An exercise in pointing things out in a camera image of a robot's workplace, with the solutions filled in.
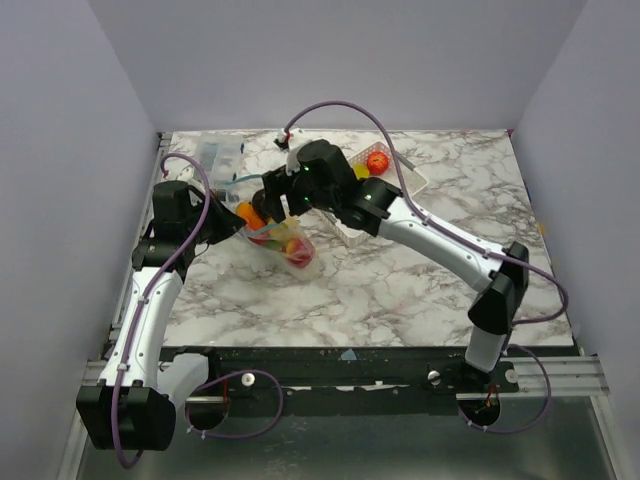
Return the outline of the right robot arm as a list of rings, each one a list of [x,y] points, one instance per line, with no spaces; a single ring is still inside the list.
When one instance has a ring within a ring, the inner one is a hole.
[[[416,206],[398,187],[377,178],[359,179],[341,149],[326,140],[307,141],[285,165],[262,176],[262,211],[276,221],[311,209],[340,223],[404,245],[446,268],[477,296],[468,312],[471,339],[460,379],[480,392],[496,380],[496,365],[529,284],[528,249],[475,238]]]

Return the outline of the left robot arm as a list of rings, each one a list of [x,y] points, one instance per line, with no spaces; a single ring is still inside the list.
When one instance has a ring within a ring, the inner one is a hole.
[[[195,390],[214,393],[220,368],[201,354],[181,353],[161,367],[170,314],[200,244],[223,242],[245,225],[215,194],[184,181],[152,193],[153,218],[132,253],[129,301],[121,330],[94,384],[80,388],[76,408],[99,450],[163,451],[177,411]]]

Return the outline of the red orange toy mango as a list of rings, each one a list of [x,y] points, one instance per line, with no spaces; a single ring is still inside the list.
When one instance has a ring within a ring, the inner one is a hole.
[[[236,206],[235,213],[245,220],[247,227],[251,230],[259,230],[266,226],[266,222],[249,202],[240,202]]]

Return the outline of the dark purple toy eggplant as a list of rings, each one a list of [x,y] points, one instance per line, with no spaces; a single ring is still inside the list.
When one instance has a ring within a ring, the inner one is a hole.
[[[269,216],[268,209],[265,207],[264,189],[260,189],[254,193],[251,199],[251,206],[259,216]]]

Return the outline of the green toy leek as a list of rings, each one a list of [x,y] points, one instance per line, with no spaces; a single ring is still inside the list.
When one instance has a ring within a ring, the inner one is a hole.
[[[247,239],[254,245],[271,251],[280,252],[282,249],[282,244],[278,240],[275,240],[268,232],[249,235]]]

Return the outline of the clear zip top bag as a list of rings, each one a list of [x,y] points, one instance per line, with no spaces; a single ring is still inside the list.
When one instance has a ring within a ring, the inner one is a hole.
[[[299,221],[285,215],[277,221],[269,210],[259,174],[235,177],[216,187],[222,201],[245,221],[240,236],[274,264],[301,281],[320,274],[316,248]]]

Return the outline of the white perforated plastic basket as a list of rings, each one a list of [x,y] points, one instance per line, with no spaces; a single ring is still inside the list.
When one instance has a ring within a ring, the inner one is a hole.
[[[376,197],[386,198],[390,196],[390,190],[400,192],[401,185],[397,176],[396,165],[391,159],[391,153],[386,143],[376,141],[347,158],[349,165],[366,164],[367,157],[375,151],[382,151],[390,159],[389,169],[381,176],[373,176],[364,179],[364,190],[361,197],[369,194],[373,199]],[[414,197],[428,186],[427,175],[405,157],[399,159],[400,171],[405,180],[408,192]],[[361,230],[354,230],[344,225],[335,215],[321,211],[320,214],[329,223],[334,233],[343,241],[348,248],[355,248],[371,236]]]

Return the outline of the yellow toy lemon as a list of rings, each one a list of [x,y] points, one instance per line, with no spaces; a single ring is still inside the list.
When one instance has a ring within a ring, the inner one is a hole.
[[[270,235],[279,242],[286,243],[298,236],[299,222],[295,218],[287,218],[285,221],[274,224],[269,230]]]

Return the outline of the red toy apple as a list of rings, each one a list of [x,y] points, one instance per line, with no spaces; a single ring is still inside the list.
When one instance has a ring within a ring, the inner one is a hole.
[[[283,250],[285,260],[296,268],[306,268],[315,256],[315,247],[302,238],[292,238]]]

